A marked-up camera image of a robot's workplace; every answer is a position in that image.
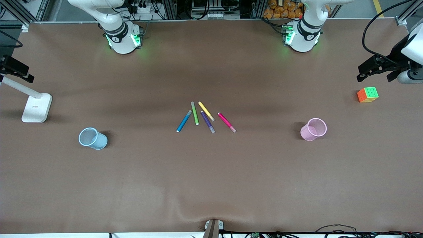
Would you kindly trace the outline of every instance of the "purple marker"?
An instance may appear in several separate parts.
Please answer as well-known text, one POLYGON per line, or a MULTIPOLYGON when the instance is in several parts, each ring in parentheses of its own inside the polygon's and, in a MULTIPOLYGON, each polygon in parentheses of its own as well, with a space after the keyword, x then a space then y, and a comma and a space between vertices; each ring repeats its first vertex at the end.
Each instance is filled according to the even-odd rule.
POLYGON ((207 126, 209 127, 209 129, 210 129, 211 133, 212 133, 212 134, 213 134, 213 133, 215 133, 214 128, 213 128, 213 126, 212 126, 212 124, 210 123, 209 119, 207 118, 207 115, 206 115, 203 111, 201 111, 200 113, 201 113, 201 115, 202 115, 202 117, 203 117, 204 121, 206 122, 207 126))

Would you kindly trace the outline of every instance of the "green marker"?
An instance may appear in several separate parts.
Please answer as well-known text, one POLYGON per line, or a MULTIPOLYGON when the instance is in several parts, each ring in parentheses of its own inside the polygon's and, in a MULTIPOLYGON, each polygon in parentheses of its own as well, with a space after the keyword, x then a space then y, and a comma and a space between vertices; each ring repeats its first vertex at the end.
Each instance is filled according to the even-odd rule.
POLYGON ((197 117, 197 111, 195 109, 195 104, 194 102, 191 102, 191 107, 192 107, 192 113, 194 114, 194 121, 196 125, 199 125, 200 123, 198 123, 198 117, 197 117))

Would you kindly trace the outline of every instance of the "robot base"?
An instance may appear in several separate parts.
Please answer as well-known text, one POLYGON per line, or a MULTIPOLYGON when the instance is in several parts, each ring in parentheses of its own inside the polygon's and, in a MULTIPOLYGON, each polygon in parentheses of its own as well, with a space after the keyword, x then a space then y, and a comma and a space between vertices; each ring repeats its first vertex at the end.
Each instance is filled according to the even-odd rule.
POLYGON ((320 33, 314 37, 312 40, 306 40, 298 30, 298 24, 300 21, 292 21, 287 25, 292 26, 292 30, 288 35, 285 37, 285 44, 289 45, 293 50, 298 52, 307 52, 310 51, 315 44, 317 44, 317 40, 319 39, 320 33))
POLYGON ((129 54, 135 49, 141 48, 143 40, 143 32, 140 32, 140 26, 130 21, 127 21, 126 24, 128 25, 128 33, 123 37, 120 43, 109 40, 109 44, 111 45, 110 48, 114 49, 119 54, 129 54))
POLYGON ((49 114, 53 97, 50 94, 42 94, 40 99, 29 96, 22 114, 22 121, 26 123, 43 123, 49 114))

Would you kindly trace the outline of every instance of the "cup rim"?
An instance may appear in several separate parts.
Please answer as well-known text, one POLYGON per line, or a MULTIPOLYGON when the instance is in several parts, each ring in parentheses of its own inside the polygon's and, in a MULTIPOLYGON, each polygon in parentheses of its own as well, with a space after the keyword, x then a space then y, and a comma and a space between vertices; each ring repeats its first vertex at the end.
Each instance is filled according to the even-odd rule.
POLYGON ((79 142, 80 142, 80 144, 81 145, 83 145, 83 146, 90 146, 90 145, 92 145, 92 144, 94 144, 95 142, 96 142, 96 140, 94 140, 93 142, 91 142, 91 144, 83 144, 82 142, 81 142, 81 135, 82 135, 82 133, 84 133, 86 130, 89 130, 89 129, 93 129, 95 132, 96 132, 96 136, 95 136, 95 138, 97 138, 98 136, 99 136, 99 132, 95 129, 95 128, 93 128, 93 127, 87 127, 87 128, 85 128, 85 129, 83 129, 82 131, 81 131, 81 133, 80 133, 80 135, 78 136, 78 140, 79 140, 79 142))
POLYGON ((310 134, 312 134, 313 136, 316 136, 316 137, 320 137, 320 136, 318 136, 318 135, 316 135, 316 134, 314 134, 313 132, 311 132, 310 131, 310 128, 309 128, 309 126, 308 126, 308 124, 311 122, 311 120, 319 120, 319 121, 321 121, 321 122, 323 122, 323 125, 324 125, 324 132, 323 132, 323 134, 321 134, 320 136, 324 136, 325 134, 326 134, 326 131, 327 131, 327 126, 326 126, 326 123, 322 120, 322 119, 320 119, 320 118, 312 118, 312 119, 310 119, 310 120, 308 120, 308 122, 307 122, 307 130, 308 130, 308 132, 310 132, 310 134))

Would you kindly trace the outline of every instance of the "pink marker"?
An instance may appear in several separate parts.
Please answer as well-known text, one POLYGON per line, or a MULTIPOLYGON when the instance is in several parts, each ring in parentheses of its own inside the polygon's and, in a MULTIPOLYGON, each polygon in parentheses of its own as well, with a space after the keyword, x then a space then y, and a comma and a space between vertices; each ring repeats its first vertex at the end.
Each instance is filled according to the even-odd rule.
POLYGON ((235 133, 236 129, 231 125, 231 123, 220 113, 218 112, 217 115, 222 119, 222 121, 235 133))

